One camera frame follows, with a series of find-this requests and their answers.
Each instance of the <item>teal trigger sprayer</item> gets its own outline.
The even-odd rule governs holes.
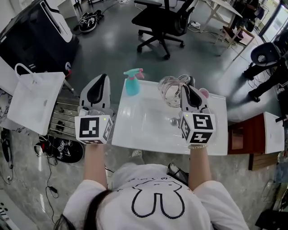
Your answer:
[[[137,77],[144,78],[141,74],[143,69],[132,69],[124,72],[125,75],[128,75],[126,80],[126,92],[129,96],[134,96],[140,92],[140,84]]]

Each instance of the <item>chair wheel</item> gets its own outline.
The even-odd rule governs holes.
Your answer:
[[[167,54],[167,55],[164,56],[164,59],[165,59],[165,60],[168,60],[169,58],[170,58],[170,55],[169,55],[169,54]]]

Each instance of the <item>dark hair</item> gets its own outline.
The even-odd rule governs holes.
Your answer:
[[[86,212],[83,230],[97,230],[97,210],[104,198],[111,192],[111,190],[105,190],[93,198]],[[61,230],[63,227],[66,227],[68,230],[76,230],[75,226],[63,214],[61,214],[59,220],[57,220],[55,224],[54,230]]]

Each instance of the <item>cartoon print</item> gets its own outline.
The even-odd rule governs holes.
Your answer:
[[[149,217],[149,216],[153,215],[155,213],[155,210],[156,210],[157,198],[160,199],[160,209],[161,209],[163,215],[169,219],[177,219],[177,218],[181,217],[185,211],[184,201],[183,201],[181,195],[177,192],[179,189],[182,188],[182,186],[177,184],[174,181],[146,181],[146,182],[144,182],[142,184],[138,184],[132,188],[135,190],[139,190],[137,192],[137,194],[135,195],[135,197],[133,198],[132,206],[131,206],[132,212],[137,217],[145,218],[145,217]],[[163,194],[161,193],[161,191],[167,191],[167,190],[173,191],[175,193],[174,200],[175,201],[178,200],[179,204],[181,206],[181,211],[176,216],[171,216],[171,215],[167,214],[165,211],[165,208],[163,206]],[[153,193],[153,208],[152,208],[152,211],[150,213],[140,215],[139,212],[137,212],[137,210],[135,209],[135,203],[136,203],[136,200],[138,200],[138,199],[141,200],[141,193],[143,193],[143,191]]]

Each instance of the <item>wooden stool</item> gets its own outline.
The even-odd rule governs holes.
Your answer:
[[[228,154],[274,153],[284,150],[283,122],[264,112],[228,127]]]

